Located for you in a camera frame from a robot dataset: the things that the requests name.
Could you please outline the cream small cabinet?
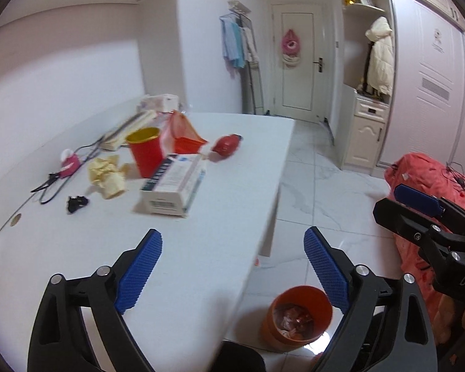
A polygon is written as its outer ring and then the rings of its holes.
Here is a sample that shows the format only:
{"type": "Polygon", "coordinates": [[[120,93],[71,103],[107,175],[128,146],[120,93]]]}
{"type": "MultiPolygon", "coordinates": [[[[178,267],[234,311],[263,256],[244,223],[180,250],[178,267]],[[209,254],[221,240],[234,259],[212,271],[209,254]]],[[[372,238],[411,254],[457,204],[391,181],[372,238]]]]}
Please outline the cream small cabinet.
{"type": "Polygon", "coordinates": [[[377,165],[390,113],[387,103],[356,94],[343,167],[372,171],[377,165]]]}

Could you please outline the yellow lined paper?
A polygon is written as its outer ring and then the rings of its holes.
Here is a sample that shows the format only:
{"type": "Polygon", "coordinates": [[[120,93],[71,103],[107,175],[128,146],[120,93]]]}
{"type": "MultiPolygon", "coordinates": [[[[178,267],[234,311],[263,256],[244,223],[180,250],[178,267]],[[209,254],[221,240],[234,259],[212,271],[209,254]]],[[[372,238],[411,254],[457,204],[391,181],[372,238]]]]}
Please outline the yellow lined paper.
{"type": "Polygon", "coordinates": [[[118,155],[110,155],[91,160],[88,164],[88,177],[103,198],[110,200],[126,191],[126,175],[130,169],[128,163],[119,163],[118,155]]]}

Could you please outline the pink white charger plug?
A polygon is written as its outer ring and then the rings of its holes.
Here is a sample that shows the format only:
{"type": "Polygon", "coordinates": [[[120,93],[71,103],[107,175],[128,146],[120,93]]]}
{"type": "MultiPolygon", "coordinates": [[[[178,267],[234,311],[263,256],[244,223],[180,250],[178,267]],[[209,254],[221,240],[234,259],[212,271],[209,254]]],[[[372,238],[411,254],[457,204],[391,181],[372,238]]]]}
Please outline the pink white charger plug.
{"type": "Polygon", "coordinates": [[[61,168],[59,175],[61,179],[65,179],[73,175],[80,167],[79,156],[72,149],[65,149],[61,156],[61,168]]]}

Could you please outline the white room door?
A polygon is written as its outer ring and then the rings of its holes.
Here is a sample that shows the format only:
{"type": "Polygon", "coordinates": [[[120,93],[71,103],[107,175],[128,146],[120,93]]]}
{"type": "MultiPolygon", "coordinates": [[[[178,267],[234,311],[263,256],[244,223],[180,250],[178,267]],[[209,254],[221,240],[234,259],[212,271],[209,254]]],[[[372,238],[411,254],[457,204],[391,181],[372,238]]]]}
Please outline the white room door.
{"type": "Polygon", "coordinates": [[[275,112],[310,123],[325,117],[329,97],[326,35],[317,4],[276,4],[275,112]]]}

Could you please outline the red paper cup gold rim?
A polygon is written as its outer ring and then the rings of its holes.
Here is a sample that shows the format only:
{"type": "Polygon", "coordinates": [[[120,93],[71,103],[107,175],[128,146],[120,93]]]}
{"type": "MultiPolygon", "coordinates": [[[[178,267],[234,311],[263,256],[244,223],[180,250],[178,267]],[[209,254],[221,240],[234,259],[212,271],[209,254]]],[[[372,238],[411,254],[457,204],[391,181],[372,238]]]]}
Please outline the red paper cup gold rim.
{"type": "Polygon", "coordinates": [[[160,144],[160,129],[138,129],[126,137],[142,178],[150,178],[164,160],[160,144]]]}

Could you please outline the white blue medicine box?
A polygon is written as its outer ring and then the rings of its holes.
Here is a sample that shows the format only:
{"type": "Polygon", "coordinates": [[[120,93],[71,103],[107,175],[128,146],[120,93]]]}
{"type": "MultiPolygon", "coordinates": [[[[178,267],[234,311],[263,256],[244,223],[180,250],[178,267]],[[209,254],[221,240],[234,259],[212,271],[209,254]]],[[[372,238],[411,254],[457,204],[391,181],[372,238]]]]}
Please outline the white blue medicine box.
{"type": "Polygon", "coordinates": [[[141,188],[150,213],[186,217],[206,174],[201,154],[168,155],[141,188]]]}

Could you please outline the pink bag on door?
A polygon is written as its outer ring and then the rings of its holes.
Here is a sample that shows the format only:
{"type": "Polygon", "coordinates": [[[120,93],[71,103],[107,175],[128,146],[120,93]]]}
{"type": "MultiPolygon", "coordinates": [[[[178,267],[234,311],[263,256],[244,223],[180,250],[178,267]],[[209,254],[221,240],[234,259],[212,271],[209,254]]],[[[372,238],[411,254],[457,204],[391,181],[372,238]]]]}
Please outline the pink bag on door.
{"type": "Polygon", "coordinates": [[[301,42],[293,29],[289,29],[281,41],[282,61],[289,67],[297,66],[300,61],[301,42]]]}

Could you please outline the red apple shaped object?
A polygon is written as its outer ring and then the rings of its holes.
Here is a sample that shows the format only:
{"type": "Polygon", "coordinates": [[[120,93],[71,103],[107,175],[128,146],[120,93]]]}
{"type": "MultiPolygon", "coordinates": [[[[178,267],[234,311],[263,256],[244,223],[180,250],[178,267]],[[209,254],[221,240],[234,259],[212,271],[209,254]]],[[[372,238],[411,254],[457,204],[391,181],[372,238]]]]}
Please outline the red apple shaped object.
{"type": "Polygon", "coordinates": [[[211,151],[222,158],[228,158],[236,152],[242,140],[241,135],[226,135],[216,141],[211,151]]]}

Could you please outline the cream puffer jacket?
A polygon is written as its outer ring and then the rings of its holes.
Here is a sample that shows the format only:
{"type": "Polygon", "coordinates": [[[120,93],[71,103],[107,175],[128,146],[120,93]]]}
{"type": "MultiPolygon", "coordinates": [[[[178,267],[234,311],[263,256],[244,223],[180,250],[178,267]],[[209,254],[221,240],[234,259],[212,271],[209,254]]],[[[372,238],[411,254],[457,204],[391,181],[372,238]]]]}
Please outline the cream puffer jacket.
{"type": "Polygon", "coordinates": [[[394,83],[393,30],[386,17],[379,17],[366,30],[365,36],[373,43],[367,71],[367,82],[380,94],[392,95],[394,83]]]}

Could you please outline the tissue pack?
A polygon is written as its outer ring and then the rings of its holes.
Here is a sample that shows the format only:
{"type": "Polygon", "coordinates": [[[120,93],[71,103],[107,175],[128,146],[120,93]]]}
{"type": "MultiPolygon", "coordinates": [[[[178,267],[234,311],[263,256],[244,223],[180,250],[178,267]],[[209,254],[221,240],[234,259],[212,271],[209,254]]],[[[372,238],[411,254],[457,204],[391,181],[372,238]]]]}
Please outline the tissue pack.
{"type": "Polygon", "coordinates": [[[145,95],[138,103],[138,111],[153,110],[157,113],[171,113],[179,110],[179,97],[173,94],[145,95]]]}

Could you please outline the open white book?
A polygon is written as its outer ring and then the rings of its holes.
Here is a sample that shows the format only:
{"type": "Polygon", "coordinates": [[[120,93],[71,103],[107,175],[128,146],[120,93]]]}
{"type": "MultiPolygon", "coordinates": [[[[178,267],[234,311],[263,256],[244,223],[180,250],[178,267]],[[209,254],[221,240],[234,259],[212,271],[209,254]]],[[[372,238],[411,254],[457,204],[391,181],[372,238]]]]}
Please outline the open white book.
{"type": "Polygon", "coordinates": [[[145,128],[157,117],[155,110],[144,110],[135,113],[120,125],[102,137],[100,148],[107,151],[116,151],[126,144],[126,137],[139,129],[145,128]]]}

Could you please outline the black hair scrunchie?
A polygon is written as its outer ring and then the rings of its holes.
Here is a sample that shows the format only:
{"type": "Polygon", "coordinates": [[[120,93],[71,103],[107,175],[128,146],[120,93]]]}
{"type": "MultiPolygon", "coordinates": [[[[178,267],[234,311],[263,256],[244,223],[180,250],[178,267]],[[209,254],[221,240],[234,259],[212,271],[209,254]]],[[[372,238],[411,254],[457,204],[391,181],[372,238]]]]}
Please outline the black hair scrunchie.
{"type": "Polygon", "coordinates": [[[69,214],[74,214],[79,209],[87,206],[90,200],[85,196],[76,196],[76,197],[69,197],[67,201],[67,212],[69,214]]]}

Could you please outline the standing mirror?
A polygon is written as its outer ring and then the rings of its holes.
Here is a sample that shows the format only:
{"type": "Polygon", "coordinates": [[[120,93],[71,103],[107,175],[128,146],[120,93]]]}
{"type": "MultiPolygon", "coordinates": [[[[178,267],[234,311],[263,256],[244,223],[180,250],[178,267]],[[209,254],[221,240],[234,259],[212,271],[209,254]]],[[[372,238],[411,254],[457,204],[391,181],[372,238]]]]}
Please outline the standing mirror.
{"type": "Polygon", "coordinates": [[[242,31],[243,51],[245,57],[244,68],[240,71],[243,113],[264,115],[265,110],[262,78],[253,23],[245,14],[239,14],[237,22],[242,31]]]}

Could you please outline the hanging blue clothes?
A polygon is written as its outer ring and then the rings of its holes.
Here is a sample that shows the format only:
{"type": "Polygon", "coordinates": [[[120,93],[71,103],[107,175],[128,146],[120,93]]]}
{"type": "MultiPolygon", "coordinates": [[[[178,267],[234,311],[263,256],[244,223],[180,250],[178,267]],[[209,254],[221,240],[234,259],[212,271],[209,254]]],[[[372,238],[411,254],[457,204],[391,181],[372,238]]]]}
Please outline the hanging blue clothes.
{"type": "Polygon", "coordinates": [[[250,19],[230,12],[219,17],[222,35],[222,58],[226,69],[235,77],[242,70],[259,68],[259,53],[250,19]]]}

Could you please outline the orange trash bin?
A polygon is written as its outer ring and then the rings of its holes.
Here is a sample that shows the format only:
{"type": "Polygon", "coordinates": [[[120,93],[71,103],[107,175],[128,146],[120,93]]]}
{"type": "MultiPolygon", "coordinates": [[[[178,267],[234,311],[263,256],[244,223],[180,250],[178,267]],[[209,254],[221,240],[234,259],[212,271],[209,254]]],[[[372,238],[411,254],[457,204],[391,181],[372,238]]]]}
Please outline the orange trash bin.
{"type": "Polygon", "coordinates": [[[295,286],[271,303],[260,336],[276,351],[290,352],[321,338],[332,320],[333,307],[323,290],[295,286]]]}

